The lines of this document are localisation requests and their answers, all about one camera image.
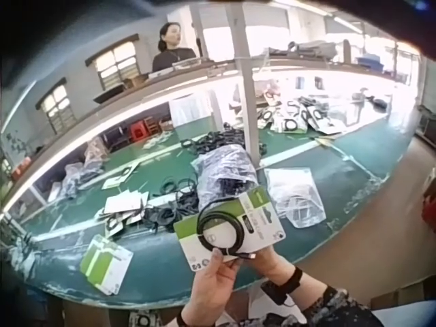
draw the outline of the green and white packaging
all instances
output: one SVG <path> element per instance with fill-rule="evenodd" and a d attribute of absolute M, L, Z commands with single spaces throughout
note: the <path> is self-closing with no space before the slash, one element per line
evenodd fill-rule
<path fill-rule="evenodd" d="M 270 198 L 261 186 L 240 194 L 233 201 L 223 202 L 209 211 L 215 210 L 230 213 L 242 223 L 245 238 L 240 252 L 258 251 L 286 236 Z M 176 235 L 192 271 L 206 267 L 211 258 L 211 252 L 198 240 L 197 218 L 197 215 L 190 216 L 174 224 Z M 217 247 L 231 247 L 236 239 L 234 228 L 227 221 L 218 219 L 206 226 L 204 235 L 209 243 Z M 224 262 L 233 259 L 235 257 L 226 255 Z"/>
<path fill-rule="evenodd" d="M 132 257 L 129 250 L 95 235 L 80 263 L 80 271 L 104 294 L 118 294 Z"/>

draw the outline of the wrist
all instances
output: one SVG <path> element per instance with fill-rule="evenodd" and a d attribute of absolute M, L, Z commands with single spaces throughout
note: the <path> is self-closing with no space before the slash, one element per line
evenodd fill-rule
<path fill-rule="evenodd" d="M 295 272 L 295 266 L 283 257 L 279 257 L 274 267 L 264 276 L 277 286 L 286 283 Z"/>
<path fill-rule="evenodd" d="M 220 313 L 215 317 L 214 312 L 216 310 L 204 308 L 190 301 L 183 307 L 181 315 L 187 326 L 213 326 L 221 315 Z"/>

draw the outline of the patterned sleeve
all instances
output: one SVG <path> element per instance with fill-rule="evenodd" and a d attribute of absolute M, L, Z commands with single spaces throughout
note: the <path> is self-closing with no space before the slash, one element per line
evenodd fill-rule
<path fill-rule="evenodd" d="M 332 287 L 327 287 L 322 298 L 319 298 L 302 313 L 307 318 L 308 324 L 301 324 L 293 315 L 281 317 L 269 313 L 260 319 L 228 323 L 220 325 L 220 327 L 298 327 L 308 325 L 318 327 L 383 327 L 383 324 L 371 313 L 371 310 L 349 297 L 345 290 L 336 290 Z"/>

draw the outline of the human hand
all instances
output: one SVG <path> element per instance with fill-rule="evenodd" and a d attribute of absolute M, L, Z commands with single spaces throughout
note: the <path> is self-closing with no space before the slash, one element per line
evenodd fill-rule
<path fill-rule="evenodd" d="M 191 298 L 182 310 L 188 326 L 212 326 L 224 312 L 243 261 L 223 263 L 223 254 L 213 249 L 208 266 L 196 273 Z"/>
<path fill-rule="evenodd" d="M 258 251 L 256 257 L 247 262 L 258 273 L 276 285 L 286 283 L 295 271 L 295 266 L 278 255 L 272 245 Z"/>
<path fill-rule="evenodd" d="M 278 267 L 282 257 L 277 254 L 274 247 L 270 245 L 256 252 L 254 259 L 248 260 L 250 267 L 254 268 L 262 276 L 268 276 Z"/>

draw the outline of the green table surface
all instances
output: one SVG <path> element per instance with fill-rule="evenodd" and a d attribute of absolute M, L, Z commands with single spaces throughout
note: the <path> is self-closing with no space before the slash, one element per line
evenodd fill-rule
<path fill-rule="evenodd" d="M 268 167 L 309 167 L 327 215 L 327 220 L 304 229 L 296 229 L 284 219 L 282 223 L 287 237 L 276 244 L 276 250 L 281 255 L 292 262 L 309 255 L 347 225 L 377 193 L 406 151 L 414 133 L 414 120 L 404 118 L 411 116 L 410 108 L 406 112 L 402 110 L 394 106 L 388 115 L 382 115 L 366 105 L 358 113 L 357 121 L 365 123 L 365 119 L 372 117 L 375 119 L 372 123 L 339 136 L 333 147 L 311 143 L 307 150 L 297 151 L 292 157 L 284 156 Z M 105 164 L 107 171 L 163 151 L 159 156 L 142 162 L 119 188 L 101 190 L 103 181 L 100 181 L 82 190 L 75 200 L 62 200 L 50 205 L 24 223 L 24 228 L 34 235 L 50 230 L 56 232 L 59 228 L 86 227 L 38 242 L 35 264 L 28 271 L 27 282 L 62 298 L 99 307 L 161 308 L 186 302 L 193 273 L 175 234 L 163 230 L 154 234 L 145 227 L 136 226 L 126 230 L 116 240 L 134 252 L 116 296 L 105 296 L 96 290 L 79 271 L 79 264 L 94 235 L 104 234 L 103 225 L 90 219 L 104 205 L 106 198 L 126 189 L 159 193 L 165 177 L 181 179 L 190 176 L 193 173 L 190 162 L 194 156 L 177 144 L 180 139 L 208 132 L 211 126 L 211 120 L 204 119 L 185 126 L 183 130 L 176 130 L 156 148 L 144 150 L 142 144 L 137 143 L 112 154 Z M 313 142 L 309 137 L 316 135 L 314 131 L 297 136 L 261 130 L 260 140 L 268 146 L 264 159 L 268 161 L 268 158 L 284 154 L 284 151 L 301 149 L 299 146 Z M 259 182 L 267 187 L 262 169 L 258 170 L 258 177 Z M 256 280 L 258 277 L 243 267 L 238 274 L 236 288 L 247 287 Z"/>

